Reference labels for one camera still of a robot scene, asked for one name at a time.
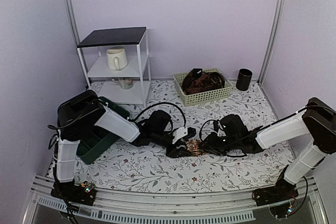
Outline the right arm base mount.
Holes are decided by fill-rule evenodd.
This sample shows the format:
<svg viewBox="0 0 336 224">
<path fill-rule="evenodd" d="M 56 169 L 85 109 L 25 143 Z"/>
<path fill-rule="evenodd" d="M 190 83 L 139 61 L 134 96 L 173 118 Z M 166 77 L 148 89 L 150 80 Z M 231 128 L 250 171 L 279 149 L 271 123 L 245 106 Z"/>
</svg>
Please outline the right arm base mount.
<svg viewBox="0 0 336 224">
<path fill-rule="evenodd" d="M 295 212 L 295 208 L 298 205 L 296 197 L 299 196 L 299 193 L 296 189 L 296 185 L 292 185 L 281 179 L 276 182 L 274 186 L 255 189 L 251 196 L 257 206 L 271 205 L 286 201 L 285 204 L 269 208 L 270 213 L 276 219 L 282 219 L 289 217 Z"/>
</svg>

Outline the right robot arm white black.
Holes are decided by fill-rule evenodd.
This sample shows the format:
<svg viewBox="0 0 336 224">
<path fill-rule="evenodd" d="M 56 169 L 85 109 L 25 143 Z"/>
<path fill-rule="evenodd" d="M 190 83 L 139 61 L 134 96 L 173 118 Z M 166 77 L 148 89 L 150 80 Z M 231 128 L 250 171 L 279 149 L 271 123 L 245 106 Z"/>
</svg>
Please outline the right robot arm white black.
<svg viewBox="0 0 336 224">
<path fill-rule="evenodd" d="M 282 172 L 271 190 L 276 201 L 284 200 L 306 173 L 327 155 L 335 153 L 335 110 L 313 97 L 293 114 L 266 126 L 248 130 L 239 115 L 219 120 L 215 131 L 201 140 L 200 149 L 216 155 L 233 150 L 257 154 L 282 142 L 307 138 L 309 143 Z"/>
</svg>

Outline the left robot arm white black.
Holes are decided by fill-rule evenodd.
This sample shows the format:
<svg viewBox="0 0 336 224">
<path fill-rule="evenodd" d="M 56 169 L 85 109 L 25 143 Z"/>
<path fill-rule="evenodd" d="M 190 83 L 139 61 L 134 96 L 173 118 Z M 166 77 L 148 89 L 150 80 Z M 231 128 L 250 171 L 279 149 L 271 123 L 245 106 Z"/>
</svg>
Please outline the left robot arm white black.
<svg viewBox="0 0 336 224">
<path fill-rule="evenodd" d="M 189 156 L 185 142 L 195 135 L 195 130 L 185 124 L 167 130 L 173 123 L 171 116 L 162 110 L 152 112 L 142 121 L 131 119 L 126 109 L 97 96 L 92 90 L 62 103 L 57 113 L 57 126 L 49 128 L 56 131 L 58 142 L 55 179 L 60 183 L 57 190 L 67 200 L 78 195 L 77 186 L 71 183 L 76 156 L 90 164 L 119 139 L 134 146 L 161 145 L 172 158 Z"/>
</svg>

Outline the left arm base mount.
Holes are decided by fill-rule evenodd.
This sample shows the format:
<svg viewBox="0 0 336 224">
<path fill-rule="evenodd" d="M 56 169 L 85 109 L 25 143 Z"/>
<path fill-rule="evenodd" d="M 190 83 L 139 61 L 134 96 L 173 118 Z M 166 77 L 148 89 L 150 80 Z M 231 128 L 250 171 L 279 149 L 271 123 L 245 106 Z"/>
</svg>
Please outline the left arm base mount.
<svg viewBox="0 0 336 224">
<path fill-rule="evenodd" d="M 67 202 L 93 206 L 96 193 L 94 183 L 85 181 L 81 184 L 75 184 L 74 181 L 71 181 L 67 183 L 54 182 L 50 195 Z"/>
</svg>

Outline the cream floral patterned tie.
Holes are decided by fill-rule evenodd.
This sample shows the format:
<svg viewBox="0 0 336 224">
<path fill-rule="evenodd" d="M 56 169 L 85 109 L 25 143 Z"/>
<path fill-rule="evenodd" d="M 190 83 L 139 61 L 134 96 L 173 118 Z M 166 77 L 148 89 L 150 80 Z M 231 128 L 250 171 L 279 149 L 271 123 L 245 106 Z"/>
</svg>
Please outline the cream floral patterned tie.
<svg viewBox="0 0 336 224">
<path fill-rule="evenodd" d="M 200 140 L 188 140 L 186 142 L 186 149 L 192 154 L 192 156 L 208 155 L 209 152 L 200 149 L 200 144 Z"/>
</svg>

